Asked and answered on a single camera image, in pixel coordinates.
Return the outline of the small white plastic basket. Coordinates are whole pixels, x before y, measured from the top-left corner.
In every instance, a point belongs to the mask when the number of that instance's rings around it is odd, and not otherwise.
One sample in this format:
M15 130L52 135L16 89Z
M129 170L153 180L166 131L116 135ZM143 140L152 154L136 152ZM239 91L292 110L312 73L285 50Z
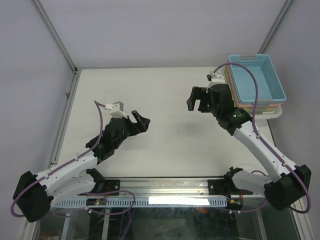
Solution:
M238 107L238 108L242 108L244 109L246 112L248 112L250 115L252 115L253 113L253 104L249 104L248 106L245 106L243 104L240 104L238 99L237 99L237 94L236 91L234 89L234 87L232 86L231 82L230 82L230 74L228 73L228 70L225 69L224 70L224 76L225 76L225 81L227 83L227 85L230 88L231 94L232 94L232 100L234 102L234 106ZM271 115L271 114L277 114L279 112L279 107L280 105L276 105L275 107L271 107L271 108L257 108L256 110L256 114L257 115Z

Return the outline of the blue plastic basket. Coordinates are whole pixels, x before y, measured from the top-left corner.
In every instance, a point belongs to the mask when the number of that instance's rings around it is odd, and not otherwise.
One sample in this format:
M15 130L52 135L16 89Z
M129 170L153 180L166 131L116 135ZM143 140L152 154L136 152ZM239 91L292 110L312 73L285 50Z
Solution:
M241 104L255 102L256 87L252 76L242 67L234 65L235 63L245 66L255 77L258 87L258 103L281 104L286 101L286 94L269 55L234 54L228 57L228 61L233 63L229 69Z

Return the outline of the green plastic basket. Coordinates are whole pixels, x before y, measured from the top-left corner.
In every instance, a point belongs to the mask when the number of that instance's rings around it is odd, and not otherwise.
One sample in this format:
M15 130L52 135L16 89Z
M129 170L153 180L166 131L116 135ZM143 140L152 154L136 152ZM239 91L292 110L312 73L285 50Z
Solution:
M232 93L232 100L234 101L234 105L238 108L242 108L244 110L246 110L249 114L252 114L253 113L253 108L254 108L254 104L253 103L250 103L250 104L241 104L239 103L239 100L238 100L238 96L237 96L237 93L236 93L236 90L235 90L235 87L234 87L234 83L233 83L233 79L232 79L232 76L231 76L231 73L230 73L230 69L229 67L227 66L224 70L224 75L225 75L225 80L226 80L226 83L228 84L230 90L231 90L231 93ZM277 104L267 104L267 105L258 105L257 106L257 113L258 114L273 114L277 108L281 106L281 104L277 103Z

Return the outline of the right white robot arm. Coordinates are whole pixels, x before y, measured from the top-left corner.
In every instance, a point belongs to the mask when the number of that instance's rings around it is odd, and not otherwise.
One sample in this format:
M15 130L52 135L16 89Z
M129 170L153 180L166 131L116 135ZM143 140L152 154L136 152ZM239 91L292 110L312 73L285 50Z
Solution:
M311 170L305 164L297 165L264 139L251 115L244 109L235 107L227 84L194 86L186 101L189 111L194 110L197 100L200 101L198 111L211 113L219 126L240 141L267 172L263 176L239 167L231 168L224 175L223 189L226 192L234 194L238 190L247 190L263 195L278 211L289 208L306 195Z

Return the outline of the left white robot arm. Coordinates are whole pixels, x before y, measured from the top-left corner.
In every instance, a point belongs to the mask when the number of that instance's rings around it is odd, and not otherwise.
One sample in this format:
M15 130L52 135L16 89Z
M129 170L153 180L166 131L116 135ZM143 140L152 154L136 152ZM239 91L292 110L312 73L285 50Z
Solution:
M100 126L98 136L85 145L85 152L64 164L36 174L25 172L13 194L13 206L21 210L21 217L33 223L43 218L52 207L68 198L85 193L100 194L107 186L97 166L111 157L128 137L145 133L151 123L136 110L129 116L112 117Z

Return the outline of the aluminium mounting rail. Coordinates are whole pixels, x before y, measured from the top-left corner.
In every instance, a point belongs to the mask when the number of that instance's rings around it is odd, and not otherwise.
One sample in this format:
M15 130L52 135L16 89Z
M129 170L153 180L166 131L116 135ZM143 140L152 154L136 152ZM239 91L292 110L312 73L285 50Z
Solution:
M105 178L103 187L99 191L130 191L136 197L149 196L222 196L228 193L238 196L239 190L231 187L223 177L125 177Z

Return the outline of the right aluminium frame post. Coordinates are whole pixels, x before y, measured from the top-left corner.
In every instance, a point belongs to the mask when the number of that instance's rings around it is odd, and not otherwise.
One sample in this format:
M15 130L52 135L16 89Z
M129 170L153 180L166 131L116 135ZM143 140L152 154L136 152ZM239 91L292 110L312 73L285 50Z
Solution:
M286 15L290 11L291 6L293 5L295 1L294 0L285 0L282 7L280 8L279 13L277 14L273 24L271 25L266 37L263 40L262 45L260 46L258 50L258 54L264 54L266 50L268 49L272 39L277 33L277 30L279 29L281 23L285 19Z

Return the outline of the aluminium frame post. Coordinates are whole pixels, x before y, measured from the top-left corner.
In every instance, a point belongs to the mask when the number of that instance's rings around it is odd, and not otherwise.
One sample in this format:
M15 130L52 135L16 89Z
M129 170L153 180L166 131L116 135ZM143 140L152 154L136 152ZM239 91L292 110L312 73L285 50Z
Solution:
M70 54L68 53L62 39L60 38L56 28L54 27L52 21L50 20L50 17L45 10L43 4L40 0L31 0L31 3L33 7L35 8L36 12L38 13L40 19L42 20L43 24L45 25L46 29L48 30L52 40L56 44L58 50L62 54L64 60L66 61L68 67L71 69L73 73L77 72L77 67L74 64L74 61L72 60Z
M272 39L277 33L277 30L279 29L281 23L285 19L286 15L290 11L291 6L293 5L295 1L294 0L285 0L282 7L280 8L279 13L277 14L273 24L271 25L266 37L263 40L262 45L260 46L258 50L258 54L264 54L266 50L268 49Z

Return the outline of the left aluminium frame post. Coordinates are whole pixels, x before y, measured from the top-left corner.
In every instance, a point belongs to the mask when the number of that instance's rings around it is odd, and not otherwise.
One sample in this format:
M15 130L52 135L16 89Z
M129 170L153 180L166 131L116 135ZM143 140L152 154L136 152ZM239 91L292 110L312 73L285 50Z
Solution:
M66 61L68 67L71 69L73 73L77 72L77 67L74 64L74 61L72 60L70 54L68 53L62 39L60 38L56 28L54 27L52 21L50 20L50 17L45 10L43 4L40 0L31 0L31 3L33 7L35 8L36 12L38 13L40 19L42 20L43 24L45 25L46 29L48 30L52 40L56 44L58 50L62 54L64 60Z

